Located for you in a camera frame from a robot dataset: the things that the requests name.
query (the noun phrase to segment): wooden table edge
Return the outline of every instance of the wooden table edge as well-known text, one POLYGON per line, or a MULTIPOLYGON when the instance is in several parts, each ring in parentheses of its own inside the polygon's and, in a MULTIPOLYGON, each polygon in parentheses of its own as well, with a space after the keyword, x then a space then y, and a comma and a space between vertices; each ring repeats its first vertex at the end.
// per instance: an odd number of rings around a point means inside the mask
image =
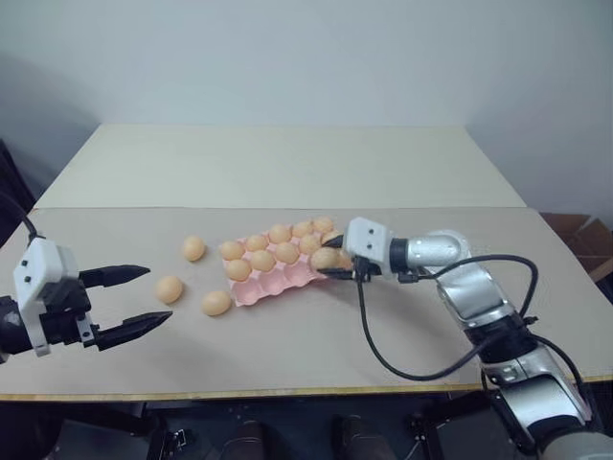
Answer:
MULTIPOLYGON (((586 382, 613 380, 613 375, 587 377, 586 382)), ((277 390, 238 390, 238 391, 204 391, 185 393, 146 393, 146 394, 0 394, 0 401, 46 402, 46 403, 103 403, 103 402, 146 402, 146 401, 187 401, 187 400, 226 400, 235 398, 272 398, 272 397, 310 397, 310 396, 352 396, 385 395, 398 393, 437 393, 446 391, 471 391, 481 388, 480 383, 458 383, 440 385, 404 385, 404 386, 348 386, 295 388, 277 390)))

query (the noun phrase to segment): white wall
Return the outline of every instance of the white wall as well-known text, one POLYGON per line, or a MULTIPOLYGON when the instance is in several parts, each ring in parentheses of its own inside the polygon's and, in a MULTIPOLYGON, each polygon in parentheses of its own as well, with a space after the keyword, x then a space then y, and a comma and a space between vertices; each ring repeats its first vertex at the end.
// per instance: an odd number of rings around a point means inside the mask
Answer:
POLYGON ((98 122, 465 125, 613 225, 610 0, 3 0, 0 136, 46 186, 98 122))

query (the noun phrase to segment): egg carton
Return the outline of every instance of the egg carton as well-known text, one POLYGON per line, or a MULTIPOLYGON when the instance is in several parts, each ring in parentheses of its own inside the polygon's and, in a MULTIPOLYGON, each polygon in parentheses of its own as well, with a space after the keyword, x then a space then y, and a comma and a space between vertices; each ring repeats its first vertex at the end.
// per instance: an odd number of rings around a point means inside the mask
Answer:
MULTIPOLYGON (((268 239, 267 233, 262 233, 262 235, 268 239)), ((313 235, 316 235, 321 240, 323 234, 315 231, 313 235)), ((246 241, 246 238, 239 238, 237 240, 243 247, 246 241)), ((270 252, 274 257, 277 244, 270 242, 270 240, 268 241, 269 243, 265 250, 270 252)), ((289 242, 298 248, 300 238, 292 237, 289 242)), ((253 252, 247 250, 245 247, 245 253, 241 258, 251 264, 252 255, 253 252)), ((245 281, 234 281, 228 278, 230 292, 234 297, 235 304, 237 307, 254 305, 260 299, 270 295, 279 295, 286 289, 301 288, 311 281, 326 279, 325 275, 322 275, 310 267, 308 258, 309 256, 302 252, 294 264, 286 264, 275 258, 275 266, 268 272, 252 269, 249 278, 245 281)), ((229 261, 223 261, 224 268, 228 262, 229 261)))

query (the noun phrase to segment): table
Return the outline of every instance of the table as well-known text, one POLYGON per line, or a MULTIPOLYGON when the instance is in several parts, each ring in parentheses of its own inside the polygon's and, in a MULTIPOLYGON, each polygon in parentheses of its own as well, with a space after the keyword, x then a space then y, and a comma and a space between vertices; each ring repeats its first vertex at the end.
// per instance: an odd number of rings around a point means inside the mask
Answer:
MULTIPOLYGON (((82 268, 151 267, 151 275, 129 285, 91 291, 94 319, 104 327, 163 309, 150 293, 166 272, 187 280, 183 302, 189 306, 177 308, 158 331, 115 350, 98 354, 72 345, 54 347, 43 359, 14 356, 0 368, 1 399, 136 401, 475 387, 474 363, 426 385, 387 374, 366 347, 351 284, 294 289, 213 323, 197 311, 199 296, 223 288, 220 261, 215 252, 203 264, 181 260, 178 245, 186 232, 201 233, 215 248, 277 221, 319 214, 333 216, 339 226, 365 215, 406 236, 450 227, 466 233, 475 254, 535 259, 544 282, 534 309, 548 318, 535 330, 559 341, 590 379, 610 374, 604 354, 612 345, 605 329, 613 319, 610 305, 461 128, 103 125, 36 208, 35 223, 73 248, 82 268), (586 310, 572 308, 581 304, 586 310), (265 340, 251 323, 263 328, 265 340)), ((19 230, 0 251, 0 272, 10 274, 23 241, 19 230)), ((517 270, 492 267, 516 302, 527 281, 517 270)), ((12 292, 9 280, 0 277, 0 292, 12 292)), ((410 294, 379 282, 368 289, 373 305, 390 306, 372 311, 373 329, 399 367, 427 372, 467 350, 450 315, 437 308, 431 286, 410 294), (404 316, 406 295, 410 317, 404 316)))
POLYGON ((102 125, 37 208, 525 203, 460 127, 102 125))
MULTIPOLYGON (((92 318, 104 328, 146 311, 165 311, 153 288, 174 274, 186 285, 174 315, 160 328, 120 347, 98 352, 79 344, 54 346, 46 357, 13 356, 0 367, 4 397, 43 400, 168 400, 238 396, 449 391, 472 388, 471 362, 426 384, 388 373, 363 336, 352 282, 325 280, 233 308, 218 318, 200 312, 202 296, 227 288, 216 248, 277 221, 296 222, 326 211, 343 227, 356 214, 383 222, 399 235, 451 227, 472 242, 474 254, 528 256, 541 271, 531 313, 534 331, 558 343, 582 373, 611 374, 613 309, 564 243, 528 208, 427 208, 361 210, 216 210, 198 208, 43 209, 34 223, 70 246, 83 269, 121 263, 151 273, 120 287, 92 288, 92 318), (211 246, 191 264, 180 254, 188 234, 211 246)), ((20 231, 0 251, 9 273, 26 241, 20 231)), ((523 266, 488 265, 515 305, 526 291, 523 266)), ((438 298, 432 283, 401 286, 377 279, 366 285, 371 329, 381 353, 395 365, 429 373, 446 367, 470 344, 438 298)), ((0 277, 0 292, 11 279, 0 277)))

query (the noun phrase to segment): brown egg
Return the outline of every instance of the brown egg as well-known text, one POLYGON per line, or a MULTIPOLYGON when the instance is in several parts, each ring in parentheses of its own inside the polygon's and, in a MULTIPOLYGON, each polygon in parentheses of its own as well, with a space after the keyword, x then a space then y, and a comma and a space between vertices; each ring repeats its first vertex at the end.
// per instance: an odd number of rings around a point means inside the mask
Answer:
POLYGON ((245 248, 238 241, 228 241, 219 247, 219 252, 226 261, 233 261, 242 257, 245 248))
POLYGON ((313 270, 336 268, 338 267, 338 249, 320 247, 310 256, 309 263, 313 270))
POLYGON ((245 242, 245 248, 248 251, 255 252, 260 249, 265 249, 268 246, 268 238, 264 235, 254 235, 249 237, 245 242))
POLYGON ((305 235, 300 238, 300 252, 303 254, 311 255, 317 249, 322 247, 322 244, 319 241, 319 237, 317 235, 305 235))
POLYGON ((171 304, 181 297, 183 283, 176 276, 165 276, 155 285, 155 296, 165 304, 171 304))
POLYGON ((313 227, 319 233, 328 233, 334 228, 334 222, 332 222, 331 218, 321 216, 313 221, 313 227))
POLYGON ((226 275, 234 281, 245 281, 251 273, 251 265, 241 259, 230 261, 226 265, 226 275))
POLYGON ((309 233, 313 233, 313 224, 310 220, 308 222, 297 223, 291 229, 291 234, 296 238, 302 238, 309 233))
POLYGON ((352 258, 343 249, 338 251, 338 266, 346 270, 353 270, 352 258))
POLYGON ((288 242, 291 240, 291 227, 277 223, 268 230, 268 239, 270 242, 279 244, 280 242, 288 242))
POLYGON ((259 271, 270 271, 275 266, 275 258, 268 251, 259 250, 251 256, 251 266, 259 271))
POLYGON ((332 230, 322 237, 322 244, 329 242, 333 238, 340 237, 341 235, 342 233, 338 230, 332 230))
POLYGON ((215 290, 204 296, 200 309, 204 314, 217 316, 225 313, 230 307, 232 307, 230 294, 223 290, 215 290))
POLYGON ((195 262, 200 259, 202 256, 204 256, 206 250, 207 245, 199 237, 190 236, 183 241, 183 257, 190 262, 195 262))
POLYGON ((294 264, 300 257, 298 248, 291 242, 280 242, 275 249, 275 257, 279 262, 294 264))

